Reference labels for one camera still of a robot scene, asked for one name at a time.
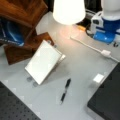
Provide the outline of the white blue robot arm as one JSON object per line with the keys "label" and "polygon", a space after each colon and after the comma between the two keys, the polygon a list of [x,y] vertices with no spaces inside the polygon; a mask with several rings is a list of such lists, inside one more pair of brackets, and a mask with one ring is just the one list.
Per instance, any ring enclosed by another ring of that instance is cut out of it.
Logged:
{"label": "white blue robot arm", "polygon": [[120,44],[120,0],[84,0],[92,38]]}

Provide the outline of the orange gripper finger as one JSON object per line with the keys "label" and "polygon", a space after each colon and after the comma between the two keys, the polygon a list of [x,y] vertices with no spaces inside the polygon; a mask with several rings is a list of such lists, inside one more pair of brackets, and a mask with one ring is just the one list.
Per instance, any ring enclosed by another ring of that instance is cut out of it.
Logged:
{"label": "orange gripper finger", "polygon": [[86,31],[86,28],[83,27],[83,26],[78,25],[77,27],[78,27],[78,29],[81,30],[81,31]]}

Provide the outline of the white blue gripper body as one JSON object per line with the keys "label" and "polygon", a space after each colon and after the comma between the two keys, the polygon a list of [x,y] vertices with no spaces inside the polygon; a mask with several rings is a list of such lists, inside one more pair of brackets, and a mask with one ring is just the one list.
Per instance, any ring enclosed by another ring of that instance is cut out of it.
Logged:
{"label": "white blue gripper body", "polygon": [[90,30],[97,41],[120,44],[120,19],[107,20],[99,11],[91,19]]}

